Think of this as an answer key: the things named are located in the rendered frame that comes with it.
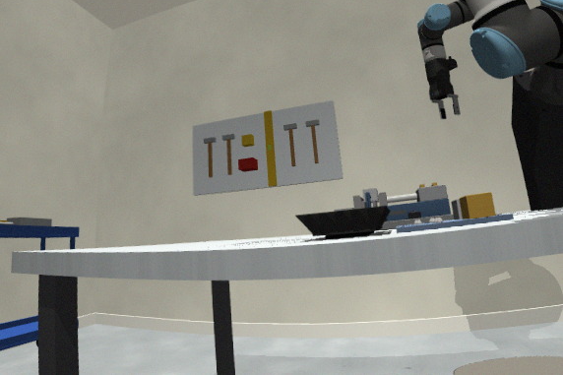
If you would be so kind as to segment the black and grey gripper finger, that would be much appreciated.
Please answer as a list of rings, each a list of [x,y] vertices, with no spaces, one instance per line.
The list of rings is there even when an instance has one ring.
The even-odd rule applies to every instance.
[[[446,119],[446,112],[445,112],[443,100],[433,99],[432,102],[433,102],[433,103],[434,103],[434,102],[435,102],[435,103],[438,103],[439,112],[440,112],[440,118],[441,118],[441,119]]]
[[[451,97],[453,100],[453,108],[454,108],[454,113],[456,115],[460,115],[460,108],[459,108],[459,103],[458,103],[458,95],[457,94],[447,94],[447,97]]]

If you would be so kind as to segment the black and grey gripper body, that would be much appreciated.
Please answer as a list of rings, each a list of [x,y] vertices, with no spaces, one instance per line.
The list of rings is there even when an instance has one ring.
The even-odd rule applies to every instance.
[[[444,99],[447,94],[454,94],[450,82],[450,70],[458,67],[457,61],[449,56],[446,59],[445,47],[433,45],[422,51],[427,81],[429,83],[430,99]],[[426,62],[427,61],[427,62]]]

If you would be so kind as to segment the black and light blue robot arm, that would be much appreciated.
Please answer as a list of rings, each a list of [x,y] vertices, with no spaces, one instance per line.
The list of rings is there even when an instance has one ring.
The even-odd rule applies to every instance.
[[[473,20],[469,44],[484,72],[506,79],[533,68],[531,93],[563,105],[563,0],[540,3],[532,9],[525,0],[433,4],[417,24],[421,49],[444,46],[444,31]]]

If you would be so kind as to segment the yellow rectangular block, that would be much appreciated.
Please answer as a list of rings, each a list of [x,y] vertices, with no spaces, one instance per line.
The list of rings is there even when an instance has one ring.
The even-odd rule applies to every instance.
[[[491,192],[464,196],[460,205],[463,219],[496,216]]]

